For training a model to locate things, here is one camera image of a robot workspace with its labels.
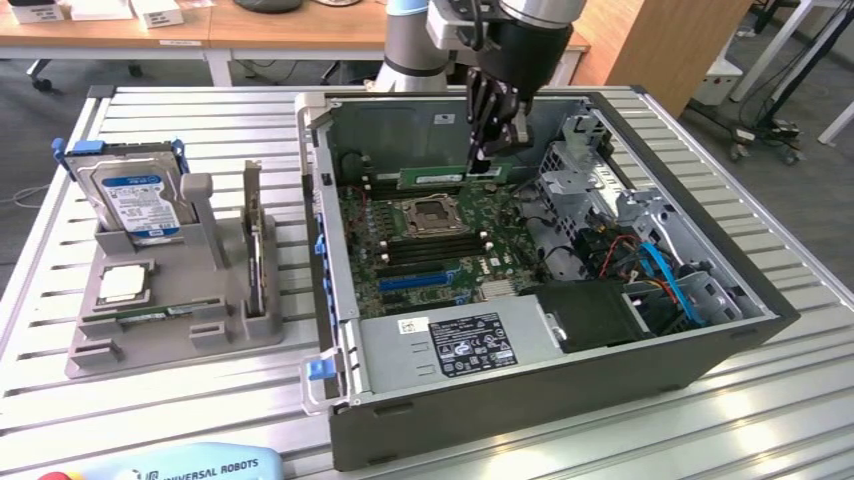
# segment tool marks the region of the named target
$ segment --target aluminum work table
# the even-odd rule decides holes
[[[621,87],[601,92],[802,319],[685,390],[383,466],[332,470],[327,419],[306,416],[299,404],[298,362],[316,352],[318,332],[296,90],[119,88],[111,98],[87,100],[72,140],[178,136],[191,170],[214,174],[219,216],[238,215],[244,160],[262,161],[286,340],[203,361],[68,380],[65,349],[95,251],[95,219],[59,171],[0,303],[0,477],[32,479],[60,466],[196,441],[268,446],[282,453],[288,478],[316,480],[854,475],[851,292],[651,98]],[[44,147],[43,161],[51,161]],[[615,160],[633,162],[619,144]],[[649,182],[638,167],[626,174],[639,185]]]

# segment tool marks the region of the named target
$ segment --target green circuit board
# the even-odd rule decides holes
[[[374,200],[363,190],[344,187],[340,190],[342,218],[347,230],[350,267],[362,318],[375,318],[419,309],[440,308],[479,302],[478,287],[484,282],[507,280],[515,291],[542,283],[545,268],[538,259],[537,246],[515,210],[516,199],[511,186],[471,184],[452,194],[436,194],[399,199]],[[447,199],[455,206],[467,235],[480,235],[490,243],[483,254],[452,259],[430,260],[400,265],[396,268],[414,271],[428,263],[440,264],[440,272],[448,278],[443,285],[380,291],[378,272],[388,267],[383,259],[382,242],[412,239],[406,208],[414,201]],[[454,239],[454,234],[434,237],[436,241]],[[418,277],[418,273],[395,276]]]

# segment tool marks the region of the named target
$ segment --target cpu socket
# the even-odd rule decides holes
[[[411,237],[434,237],[468,231],[456,210],[456,201],[446,194],[407,200],[402,202],[400,209]]]

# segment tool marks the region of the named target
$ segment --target hard drive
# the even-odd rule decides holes
[[[77,142],[55,156],[95,208],[104,231],[127,231],[135,245],[182,238],[182,224],[195,223],[192,205],[180,195],[187,173],[183,144],[108,145]]]

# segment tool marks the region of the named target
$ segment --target blue hard drive label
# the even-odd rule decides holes
[[[518,363],[498,313],[434,322],[430,336],[446,377]]]
[[[162,196],[166,184],[159,175],[105,178],[101,186],[131,235],[156,238],[178,233],[180,224],[175,207]]]

